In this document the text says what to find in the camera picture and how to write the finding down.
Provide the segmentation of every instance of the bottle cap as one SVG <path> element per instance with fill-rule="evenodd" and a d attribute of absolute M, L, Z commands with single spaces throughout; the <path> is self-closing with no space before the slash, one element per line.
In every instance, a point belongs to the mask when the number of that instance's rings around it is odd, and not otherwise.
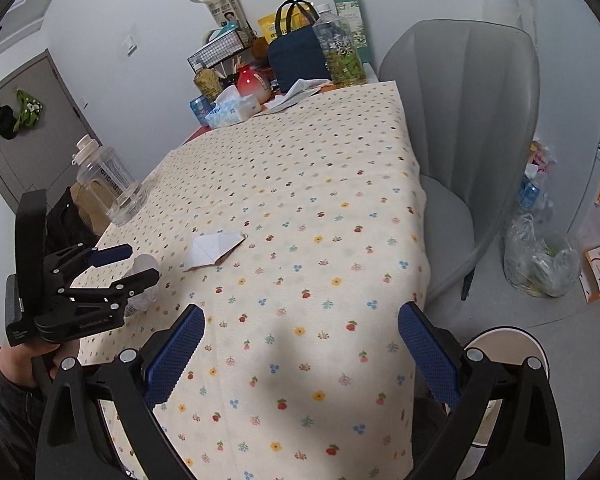
<path fill-rule="evenodd" d="M 72 164 L 82 164 L 91 153 L 95 152 L 100 145 L 98 141 L 95 139 L 91 139 L 91 136 L 85 135 L 78 141 L 76 144 L 78 148 L 78 153 L 74 155 L 74 160 L 72 160 Z"/>

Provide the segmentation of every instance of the garbage bag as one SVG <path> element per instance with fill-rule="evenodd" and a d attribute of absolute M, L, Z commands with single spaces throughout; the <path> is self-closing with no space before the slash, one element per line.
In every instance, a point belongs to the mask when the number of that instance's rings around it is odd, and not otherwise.
<path fill-rule="evenodd" d="M 559 298 L 578 280 L 581 253 L 569 237 L 556 231 L 538 235 L 536 227 L 531 214 L 511 221 L 505 241 L 504 274 L 517 290 Z"/>

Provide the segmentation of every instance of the blue gripper pad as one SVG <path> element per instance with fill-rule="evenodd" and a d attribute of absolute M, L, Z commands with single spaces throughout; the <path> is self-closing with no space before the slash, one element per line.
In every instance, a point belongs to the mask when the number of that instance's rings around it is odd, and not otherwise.
<path fill-rule="evenodd" d="M 153 358 L 144 370 L 144 402 L 150 410 L 169 399 L 204 333 L 205 314 L 190 304 L 170 329 L 156 332 L 146 343 L 145 347 L 162 343 L 150 349 Z"/>
<path fill-rule="evenodd" d="M 133 253 L 133 247 L 129 244 L 116 245 L 108 249 L 93 251 L 89 256 L 88 263 L 93 267 L 104 267 L 105 265 L 126 260 Z"/>
<path fill-rule="evenodd" d="M 414 309 L 418 309 L 415 303 L 401 306 L 398 332 L 435 399 L 453 409 L 460 401 L 458 369 Z"/>

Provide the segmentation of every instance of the gray door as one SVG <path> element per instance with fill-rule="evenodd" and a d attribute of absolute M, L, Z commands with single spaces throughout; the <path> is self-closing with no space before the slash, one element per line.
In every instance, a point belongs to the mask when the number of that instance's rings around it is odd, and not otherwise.
<path fill-rule="evenodd" d="M 75 147 L 84 135 L 93 135 L 78 111 L 48 52 L 37 56 L 0 82 L 0 105 L 20 112 L 17 90 L 44 105 L 35 128 L 22 128 L 11 140 L 0 136 L 0 193 L 15 210 L 23 192 L 46 189 L 49 207 L 75 183 L 72 166 Z"/>

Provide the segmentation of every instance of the green bag hanging on door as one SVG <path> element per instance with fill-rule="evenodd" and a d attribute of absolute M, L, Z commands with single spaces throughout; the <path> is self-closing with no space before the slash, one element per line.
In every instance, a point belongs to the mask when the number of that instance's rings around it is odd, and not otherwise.
<path fill-rule="evenodd" d="M 20 128 L 34 128 L 38 124 L 43 104 L 22 90 L 16 92 L 16 97 L 20 102 L 20 115 L 13 127 L 13 131 L 17 133 Z"/>

